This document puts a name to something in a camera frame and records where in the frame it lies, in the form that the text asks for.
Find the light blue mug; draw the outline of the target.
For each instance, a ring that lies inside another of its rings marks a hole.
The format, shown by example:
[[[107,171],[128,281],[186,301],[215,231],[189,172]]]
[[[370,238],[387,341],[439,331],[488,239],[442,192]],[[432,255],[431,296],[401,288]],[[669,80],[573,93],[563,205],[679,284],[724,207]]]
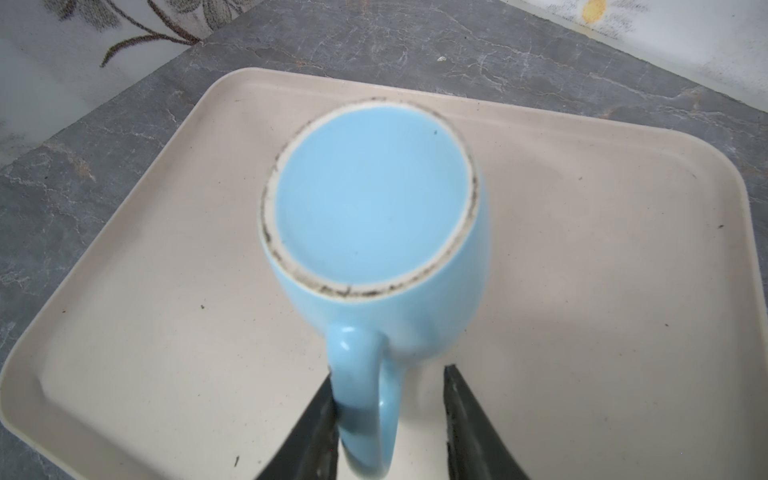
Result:
[[[293,307],[324,338],[350,466],[382,478],[407,371],[452,347],[481,303],[491,229],[480,170],[436,111],[350,102],[277,155],[259,227]]]

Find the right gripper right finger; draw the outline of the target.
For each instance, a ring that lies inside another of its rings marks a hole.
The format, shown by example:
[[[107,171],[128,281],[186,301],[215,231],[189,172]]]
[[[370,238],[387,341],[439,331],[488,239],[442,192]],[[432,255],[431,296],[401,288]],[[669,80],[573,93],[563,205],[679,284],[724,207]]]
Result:
[[[528,480],[455,364],[444,368],[443,382],[449,478]]]

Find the beige plastic tray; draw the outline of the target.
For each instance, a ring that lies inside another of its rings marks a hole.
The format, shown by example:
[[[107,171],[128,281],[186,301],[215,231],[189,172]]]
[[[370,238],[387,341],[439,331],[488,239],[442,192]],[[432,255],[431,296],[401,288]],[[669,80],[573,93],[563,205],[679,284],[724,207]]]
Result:
[[[252,479],[326,373],[257,235],[275,156],[349,101],[455,125],[492,265],[406,379],[393,479],[447,475],[456,365],[534,479],[763,479],[767,315],[735,166],[683,133],[263,69],[203,95],[9,354],[1,420],[79,479]]]

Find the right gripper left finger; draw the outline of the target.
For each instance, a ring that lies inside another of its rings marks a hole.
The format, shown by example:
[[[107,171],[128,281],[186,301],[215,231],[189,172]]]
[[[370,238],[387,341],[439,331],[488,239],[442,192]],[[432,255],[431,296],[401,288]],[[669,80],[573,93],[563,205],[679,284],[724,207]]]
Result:
[[[336,407],[327,376],[256,480],[336,479],[338,445]]]

